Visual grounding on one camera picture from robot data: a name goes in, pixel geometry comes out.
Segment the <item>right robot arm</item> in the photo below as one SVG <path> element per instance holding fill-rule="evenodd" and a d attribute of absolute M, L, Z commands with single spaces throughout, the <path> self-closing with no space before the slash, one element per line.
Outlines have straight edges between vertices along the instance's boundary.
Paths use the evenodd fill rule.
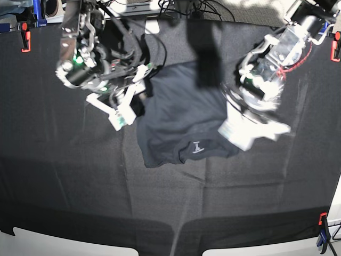
<path fill-rule="evenodd" d="M 55 71 L 63 85 L 89 90 L 101 103 L 117 109 L 136 83 L 138 66 L 147 67 L 138 82 L 156 74 L 160 66 L 145 34 L 137 36 L 129 22 L 116 18 L 102 1 L 68 1 Z"/>

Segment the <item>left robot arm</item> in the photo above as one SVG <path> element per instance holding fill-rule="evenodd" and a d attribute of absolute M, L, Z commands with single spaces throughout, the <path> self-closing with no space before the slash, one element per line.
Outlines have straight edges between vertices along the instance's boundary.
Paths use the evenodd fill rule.
<path fill-rule="evenodd" d="M 228 103 L 241 113 L 276 111 L 286 75 L 298 68 L 312 47 L 321 45 L 340 14 L 340 1 L 294 1 L 285 24 L 264 36 L 238 67 L 239 83 L 226 87 Z"/>

